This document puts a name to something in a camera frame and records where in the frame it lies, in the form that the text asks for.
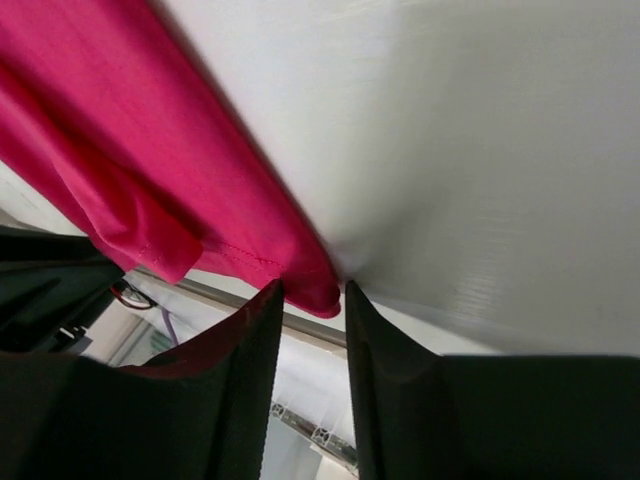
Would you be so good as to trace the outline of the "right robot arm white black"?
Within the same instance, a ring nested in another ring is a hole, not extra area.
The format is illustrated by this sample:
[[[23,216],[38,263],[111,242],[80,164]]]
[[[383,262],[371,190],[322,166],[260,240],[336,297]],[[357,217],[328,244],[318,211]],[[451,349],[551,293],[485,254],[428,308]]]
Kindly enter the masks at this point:
[[[255,479],[283,320],[280,281],[140,366],[53,351],[122,270],[83,237],[1,230],[5,479]],[[355,283],[346,340],[364,479],[635,479],[639,362],[440,356]]]

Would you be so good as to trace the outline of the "magenta t shirt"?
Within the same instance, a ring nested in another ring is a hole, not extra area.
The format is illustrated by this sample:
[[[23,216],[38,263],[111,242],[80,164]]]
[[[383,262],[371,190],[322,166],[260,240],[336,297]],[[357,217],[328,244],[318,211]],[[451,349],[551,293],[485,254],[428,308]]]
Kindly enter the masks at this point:
[[[146,1],[2,3],[1,158],[124,269],[339,313],[314,229]]]

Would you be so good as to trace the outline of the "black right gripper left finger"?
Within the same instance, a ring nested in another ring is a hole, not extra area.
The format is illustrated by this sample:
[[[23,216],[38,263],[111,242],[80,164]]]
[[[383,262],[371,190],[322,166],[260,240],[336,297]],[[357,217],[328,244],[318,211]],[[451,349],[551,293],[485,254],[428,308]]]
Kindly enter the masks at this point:
[[[256,479],[283,320],[273,281],[141,366],[1,358],[5,479]]]

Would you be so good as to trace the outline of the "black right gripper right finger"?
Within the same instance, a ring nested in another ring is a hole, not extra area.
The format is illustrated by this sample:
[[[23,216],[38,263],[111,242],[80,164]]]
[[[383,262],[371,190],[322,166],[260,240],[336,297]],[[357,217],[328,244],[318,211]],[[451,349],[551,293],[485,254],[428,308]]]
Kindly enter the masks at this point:
[[[639,361],[439,355],[346,287],[363,479],[635,479]]]

